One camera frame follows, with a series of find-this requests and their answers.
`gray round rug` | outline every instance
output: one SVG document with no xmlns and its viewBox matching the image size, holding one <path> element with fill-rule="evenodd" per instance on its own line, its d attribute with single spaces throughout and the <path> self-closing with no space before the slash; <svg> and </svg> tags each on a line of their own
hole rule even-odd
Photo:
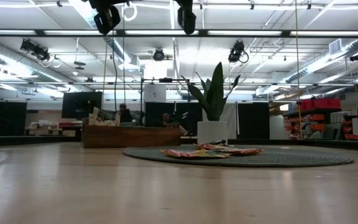
<svg viewBox="0 0 358 224">
<path fill-rule="evenodd" d="M 250 146 L 237 146 L 239 149 Z M 129 147 L 123 150 L 127 156 L 149 159 L 161 162 L 176 162 L 182 164 L 198 164 L 210 166 L 238 167 L 312 167 L 350 164 L 354 159 L 340 153 L 323 152 L 306 149 L 263 148 L 264 151 L 254 156 L 229 156 L 223 159 L 180 159 L 168 157 L 160 152 L 162 149 L 194 151 L 195 146 L 161 146 L 161 147 Z"/>
</svg>

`potted plant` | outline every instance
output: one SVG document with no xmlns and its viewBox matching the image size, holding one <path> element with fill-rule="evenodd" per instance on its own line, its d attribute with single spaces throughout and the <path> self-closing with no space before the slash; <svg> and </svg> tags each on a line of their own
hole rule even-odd
<svg viewBox="0 0 358 224">
<path fill-rule="evenodd" d="M 204 94 L 185 77 L 182 76 L 182 78 L 185 79 L 189 92 L 198 100 L 208 119 L 208 121 L 200 121 L 197 124 L 197 142 L 202 144 L 222 139 L 227 142 L 227 122 L 219 121 L 219 119 L 228 96 L 239 82 L 240 75 L 234 79 L 233 86 L 226 96 L 224 96 L 223 92 L 224 78 L 221 62 L 216 66 L 212 80 L 207 79 L 206 82 L 204 82 L 199 76 Z"/>
</svg>

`snake plant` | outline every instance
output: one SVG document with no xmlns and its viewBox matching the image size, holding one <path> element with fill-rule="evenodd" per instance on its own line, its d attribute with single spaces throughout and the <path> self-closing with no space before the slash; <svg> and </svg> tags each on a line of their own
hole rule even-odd
<svg viewBox="0 0 358 224">
<path fill-rule="evenodd" d="M 223 68 L 222 62 L 220 62 L 213 73 L 212 80 L 207 79 L 205 82 L 201 79 L 201 84 L 204 89 L 204 94 L 202 94 L 201 90 L 191 84 L 185 77 L 182 78 L 186 81 L 187 87 L 191 95 L 193 95 L 201 107 L 205 110 L 206 116 L 209 121 L 219 121 L 221 114 L 223 112 L 224 105 L 226 104 L 226 100 L 233 89 L 239 83 L 240 75 L 234 79 L 234 83 L 230 92 L 224 96 L 223 93 Z"/>
</svg>

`white planter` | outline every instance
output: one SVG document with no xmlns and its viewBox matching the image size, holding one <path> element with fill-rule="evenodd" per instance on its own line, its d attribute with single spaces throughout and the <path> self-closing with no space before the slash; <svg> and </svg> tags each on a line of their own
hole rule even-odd
<svg viewBox="0 0 358 224">
<path fill-rule="evenodd" d="M 199 121 L 197 123 L 197 143 L 209 143 L 218 140 L 226 140 L 227 122 L 225 121 Z"/>
</svg>

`wooden counter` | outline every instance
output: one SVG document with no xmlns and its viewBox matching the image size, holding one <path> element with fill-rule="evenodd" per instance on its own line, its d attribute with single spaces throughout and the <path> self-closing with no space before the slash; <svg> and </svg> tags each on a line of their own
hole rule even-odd
<svg viewBox="0 0 358 224">
<path fill-rule="evenodd" d="M 81 145 L 87 147 L 147 147 L 180 145 L 179 128 L 83 126 Z"/>
</svg>

